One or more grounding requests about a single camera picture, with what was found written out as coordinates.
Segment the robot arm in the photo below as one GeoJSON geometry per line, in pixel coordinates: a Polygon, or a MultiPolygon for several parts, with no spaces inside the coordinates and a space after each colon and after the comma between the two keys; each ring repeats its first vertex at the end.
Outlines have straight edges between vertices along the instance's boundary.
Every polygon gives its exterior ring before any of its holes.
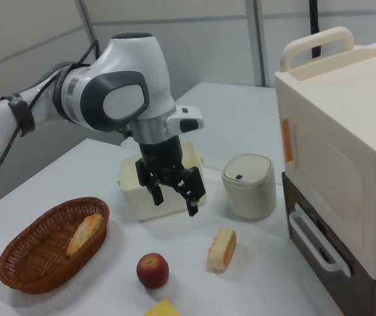
{"type": "MultiPolygon", "coordinates": [[[[32,109],[36,127],[63,118],[104,132],[129,130],[142,154],[136,163],[140,184],[154,203],[163,201],[162,184],[185,198],[191,216],[198,211],[205,189],[198,168],[183,167],[178,135],[202,128],[203,120],[197,108],[175,105],[155,37],[114,36],[94,64],[66,66],[20,98],[30,104],[41,89],[45,91],[32,109]]],[[[0,156],[16,124],[9,102],[0,101],[0,156]]]]}

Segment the wicker basket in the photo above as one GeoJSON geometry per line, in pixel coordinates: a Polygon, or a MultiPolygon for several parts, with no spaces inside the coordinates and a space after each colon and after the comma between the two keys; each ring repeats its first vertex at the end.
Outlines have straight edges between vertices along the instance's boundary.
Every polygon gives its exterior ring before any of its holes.
{"type": "Polygon", "coordinates": [[[0,280],[30,294],[45,293],[72,278],[104,242],[109,220],[107,204],[96,197],[64,202],[39,217],[5,248],[0,280]],[[101,214],[100,229],[73,255],[67,248],[85,217],[101,214]]]}

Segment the apple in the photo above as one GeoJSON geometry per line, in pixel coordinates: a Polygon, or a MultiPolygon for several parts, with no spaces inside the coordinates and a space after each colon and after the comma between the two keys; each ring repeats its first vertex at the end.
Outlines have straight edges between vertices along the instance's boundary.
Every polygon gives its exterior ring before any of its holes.
{"type": "Polygon", "coordinates": [[[146,288],[160,288],[169,279],[169,265],[162,255],[148,253],[139,260],[136,275],[146,288]]]}

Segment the white wall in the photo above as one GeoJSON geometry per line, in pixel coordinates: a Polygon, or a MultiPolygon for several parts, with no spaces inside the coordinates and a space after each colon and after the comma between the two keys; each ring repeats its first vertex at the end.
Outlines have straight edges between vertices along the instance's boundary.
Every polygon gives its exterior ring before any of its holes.
{"type": "Polygon", "coordinates": [[[101,47],[111,36],[148,32],[159,41],[175,99],[199,82],[262,84],[249,0],[85,0],[101,47]]]}
{"type": "MultiPolygon", "coordinates": [[[[291,41],[310,34],[309,1],[304,0],[261,0],[261,15],[267,59],[267,76],[274,86],[274,72],[280,68],[280,55],[291,41]]],[[[345,26],[354,35],[356,45],[376,42],[376,1],[374,0],[319,0],[319,29],[345,26]]],[[[323,46],[321,54],[340,49],[323,46]]],[[[311,58],[308,51],[297,58],[302,62],[311,58]]]]}
{"type": "MultiPolygon", "coordinates": [[[[59,62],[78,60],[89,45],[74,0],[0,0],[0,97],[26,89],[59,62]]],[[[85,138],[122,141],[68,122],[18,137],[0,169],[0,198],[85,138]]]]}

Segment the drawer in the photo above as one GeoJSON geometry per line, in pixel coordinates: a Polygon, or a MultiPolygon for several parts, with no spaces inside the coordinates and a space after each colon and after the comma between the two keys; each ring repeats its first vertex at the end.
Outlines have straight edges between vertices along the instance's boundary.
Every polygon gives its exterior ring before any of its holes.
{"type": "Polygon", "coordinates": [[[376,281],[282,174],[291,239],[345,316],[376,315],[376,281]]]}

